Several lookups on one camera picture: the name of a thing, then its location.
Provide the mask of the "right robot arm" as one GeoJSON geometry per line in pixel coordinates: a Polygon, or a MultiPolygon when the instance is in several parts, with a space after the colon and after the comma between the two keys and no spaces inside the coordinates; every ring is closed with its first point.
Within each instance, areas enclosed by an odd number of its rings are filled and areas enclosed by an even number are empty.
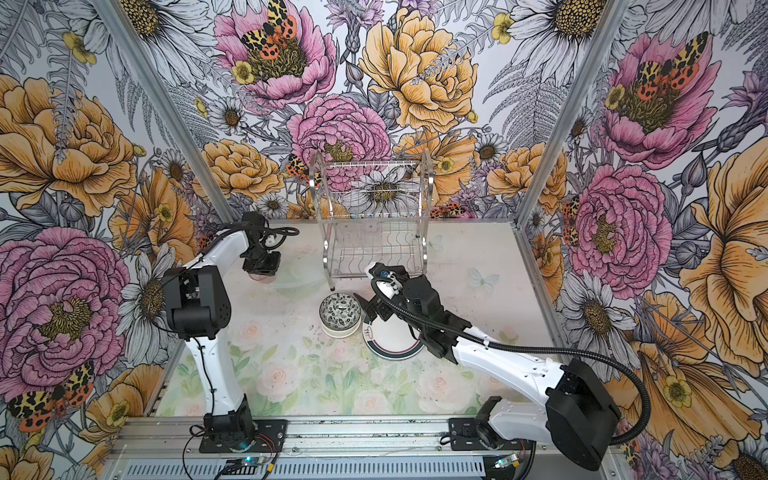
{"type": "Polygon", "coordinates": [[[384,270],[371,274],[370,283],[374,295],[362,305],[374,320],[399,321],[434,357],[486,374],[532,403],[525,413],[500,396],[488,399],[475,416],[475,436],[485,448],[512,440],[548,443],[577,466],[600,469],[620,412],[589,364],[559,362],[549,348],[497,342],[446,310],[425,276],[384,270]]]}

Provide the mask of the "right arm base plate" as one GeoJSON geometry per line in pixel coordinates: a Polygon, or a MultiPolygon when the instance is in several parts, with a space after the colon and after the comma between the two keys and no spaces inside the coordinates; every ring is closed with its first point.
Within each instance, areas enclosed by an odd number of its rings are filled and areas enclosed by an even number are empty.
{"type": "Polygon", "coordinates": [[[441,440],[452,451],[519,451],[529,450],[531,442],[503,440],[491,432],[489,426],[480,425],[475,418],[451,417],[447,421],[447,438],[441,440]]]}

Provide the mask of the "pink patterned bowl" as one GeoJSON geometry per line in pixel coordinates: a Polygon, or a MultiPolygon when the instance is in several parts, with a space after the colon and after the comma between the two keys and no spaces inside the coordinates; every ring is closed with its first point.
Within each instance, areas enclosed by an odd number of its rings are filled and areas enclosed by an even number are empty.
{"type": "Polygon", "coordinates": [[[343,329],[361,321],[362,308],[353,295],[332,293],[321,302],[319,316],[322,324],[343,329]]]}

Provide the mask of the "pink drinking glass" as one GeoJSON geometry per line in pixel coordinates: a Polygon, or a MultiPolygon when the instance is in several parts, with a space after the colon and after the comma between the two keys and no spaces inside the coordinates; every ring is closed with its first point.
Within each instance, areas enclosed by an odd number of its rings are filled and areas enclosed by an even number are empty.
{"type": "Polygon", "coordinates": [[[263,284],[270,284],[273,283],[276,280],[275,275],[261,275],[261,274],[250,274],[249,277],[256,282],[260,282],[263,284]]]}

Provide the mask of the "green rimmed plate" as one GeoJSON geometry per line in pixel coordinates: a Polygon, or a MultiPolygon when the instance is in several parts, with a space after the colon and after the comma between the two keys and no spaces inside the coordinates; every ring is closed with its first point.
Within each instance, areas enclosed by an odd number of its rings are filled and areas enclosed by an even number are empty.
{"type": "Polygon", "coordinates": [[[404,321],[391,317],[365,319],[362,325],[365,344],[377,356],[389,361],[413,358],[424,348],[415,331],[404,321]]]}

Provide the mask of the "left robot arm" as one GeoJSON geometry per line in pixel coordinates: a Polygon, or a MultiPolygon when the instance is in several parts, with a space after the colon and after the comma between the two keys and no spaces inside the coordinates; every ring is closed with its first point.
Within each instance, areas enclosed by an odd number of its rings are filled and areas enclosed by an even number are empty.
{"type": "Polygon", "coordinates": [[[280,253],[268,241],[274,234],[263,215],[247,212],[241,221],[223,225],[193,260],[169,269],[161,280],[167,329],[191,353],[204,392],[203,453],[278,450],[269,429],[253,420],[236,379],[227,339],[233,307],[223,280],[236,263],[248,274],[275,274],[280,253]]]}

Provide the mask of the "cream white bowl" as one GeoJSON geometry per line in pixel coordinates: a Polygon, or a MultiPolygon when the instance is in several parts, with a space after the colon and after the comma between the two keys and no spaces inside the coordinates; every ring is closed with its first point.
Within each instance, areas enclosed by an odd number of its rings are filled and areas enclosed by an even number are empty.
{"type": "Polygon", "coordinates": [[[360,327],[359,324],[354,324],[348,328],[334,329],[325,324],[321,325],[322,331],[326,335],[334,339],[343,339],[343,338],[350,337],[358,331],[359,327],[360,327]]]}

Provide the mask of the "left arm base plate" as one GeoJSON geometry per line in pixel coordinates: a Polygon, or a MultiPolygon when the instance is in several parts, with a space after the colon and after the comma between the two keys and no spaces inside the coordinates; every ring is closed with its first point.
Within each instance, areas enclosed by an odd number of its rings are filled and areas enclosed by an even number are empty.
{"type": "Polygon", "coordinates": [[[254,420],[242,431],[205,433],[198,451],[204,454],[279,453],[283,450],[288,421],[254,420]]]}

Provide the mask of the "chrome two-tier dish rack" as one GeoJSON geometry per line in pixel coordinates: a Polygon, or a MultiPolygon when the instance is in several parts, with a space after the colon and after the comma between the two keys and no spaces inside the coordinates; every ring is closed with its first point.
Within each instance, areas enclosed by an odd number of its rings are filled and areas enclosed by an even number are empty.
{"type": "Polygon", "coordinates": [[[322,266],[331,291],[339,280],[366,276],[371,263],[428,270],[427,239],[434,191],[431,155],[332,162],[316,153],[309,191],[322,235],[322,266]]]}

